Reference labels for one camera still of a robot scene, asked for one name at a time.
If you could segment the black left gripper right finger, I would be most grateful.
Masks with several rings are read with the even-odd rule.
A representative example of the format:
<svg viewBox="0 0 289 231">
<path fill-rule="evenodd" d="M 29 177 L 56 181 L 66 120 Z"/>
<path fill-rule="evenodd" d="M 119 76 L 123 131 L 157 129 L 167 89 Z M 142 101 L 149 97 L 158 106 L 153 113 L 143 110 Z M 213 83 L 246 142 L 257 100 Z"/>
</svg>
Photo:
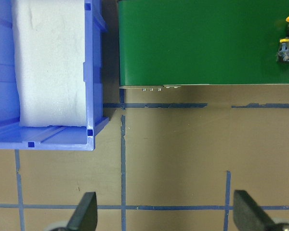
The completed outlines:
<svg viewBox="0 0 289 231">
<path fill-rule="evenodd" d="M 277 225 L 245 190 L 235 190 L 233 220 L 239 231 L 278 231 Z"/>
</svg>

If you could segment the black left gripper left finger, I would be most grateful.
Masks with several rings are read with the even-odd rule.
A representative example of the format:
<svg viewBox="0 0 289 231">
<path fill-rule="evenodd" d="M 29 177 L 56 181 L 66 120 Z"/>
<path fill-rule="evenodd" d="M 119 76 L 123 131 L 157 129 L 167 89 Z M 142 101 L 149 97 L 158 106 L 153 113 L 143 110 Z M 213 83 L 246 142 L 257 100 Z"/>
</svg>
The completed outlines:
<svg viewBox="0 0 289 231">
<path fill-rule="evenodd" d="M 95 231 L 98 223 L 96 192 L 86 192 L 70 218 L 68 231 Z"/>
</svg>

